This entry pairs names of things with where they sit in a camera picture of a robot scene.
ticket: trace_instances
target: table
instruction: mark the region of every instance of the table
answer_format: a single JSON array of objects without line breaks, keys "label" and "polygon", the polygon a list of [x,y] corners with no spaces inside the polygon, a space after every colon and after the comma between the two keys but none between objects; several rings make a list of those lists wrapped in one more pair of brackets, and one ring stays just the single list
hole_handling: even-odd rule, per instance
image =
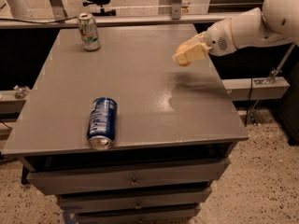
[{"label": "table", "polygon": [[[193,217],[247,140],[209,58],[188,67],[171,56],[196,34],[190,24],[101,27],[86,51],[78,29],[62,30],[2,154],[79,223],[141,223]],[[93,100],[119,106],[111,149],[90,148]]]}]

